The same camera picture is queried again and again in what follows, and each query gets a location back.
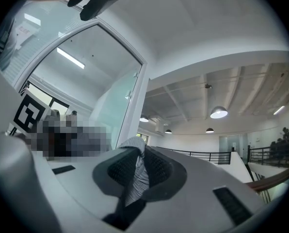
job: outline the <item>ceiling beam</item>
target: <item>ceiling beam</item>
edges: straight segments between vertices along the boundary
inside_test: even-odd
[[[226,110],[229,109],[229,106],[232,103],[235,91],[236,91],[237,86],[238,86],[238,82],[240,80],[240,75],[241,75],[241,67],[236,67],[236,68],[232,69],[231,76],[236,77],[236,78],[233,78],[230,80],[229,92],[226,95],[225,106],[224,106]]]
[[[261,87],[263,86],[266,80],[270,67],[271,67],[270,64],[265,64],[263,67],[261,67],[261,72],[265,72],[265,75],[257,79],[255,86],[252,89],[252,92],[249,94],[249,96],[246,99],[246,102],[241,107],[239,114],[243,114],[249,108],[249,106],[253,103],[253,101],[256,99],[257,95],[259,94],[261,90]]]
[[[200,76],[200,82],[207,84],[207,74],[203,74]],[[208,114],[208,89],[204,87],[202,88],[202,95],[203,95],[203,118],[206,120]]]
[[[169,95],[169,97],[172,99],[172,101],[175,103],[177,109],[180,111],[180,113],[182,114],[183,118],[184,118],[184,119],[186,120],[186,122],[187,122],[187,121],[188,121],[188,120],[187,120],[188,117],[187,117],[186,114],[184,113],[181,105],[178,103],[178,101],[176,100],[176,98],[174,97],[174,95],[171,93],[171,91],[168,89],[167,86],[164,86],[164,89],[165,89],[165,91],[167,92],[167,94]]]
[[[153,105],[151,105],[151,104],[149,104],[149,103],[147,102],[147,103],[144,104],[144,106],[145,106],[145,107],[148,107],[151,111],[154,112],[154,115],[146,115],[146,116],[151,117],[151,118],[160,117],[162,120],[165,121],[165,118],[161,115],[161,112],[160,112],[158,109],[154,108]]]

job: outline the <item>metal railing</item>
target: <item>metal railing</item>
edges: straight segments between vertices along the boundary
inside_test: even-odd
[[[231,152],[193,152],[193,151],[173,150],[161,147],[157,148],[182,153],[190,157],[196,157],[218,165],[229,165],[231,163]]]
[[[248,146],[248,162],[261,165],[289,167],[289,143],[251,149]]]

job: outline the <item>white ceiling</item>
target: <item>white ceiling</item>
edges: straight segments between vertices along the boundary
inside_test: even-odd
[[[205,84],[212,89],[205,89]],[[148,91],[143,114],[171,123],[206,119],[221,105],[230,117],[272,115],[289,100],[289,64],[219,70]]]
[[[264,13],[259,0],[119,0],[115,6],[156,43],[217,18]]]

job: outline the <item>black vent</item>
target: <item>black vent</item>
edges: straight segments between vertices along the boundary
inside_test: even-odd
[[[244,207],[237,197],[226,187],[213,190],[227,214],[235,225],[240,225],[251,217],[251,213]]]
[[[172,166],[152,151],[145,151],[144,165],[150,178],[150,188],[166,181],[172,174]]]

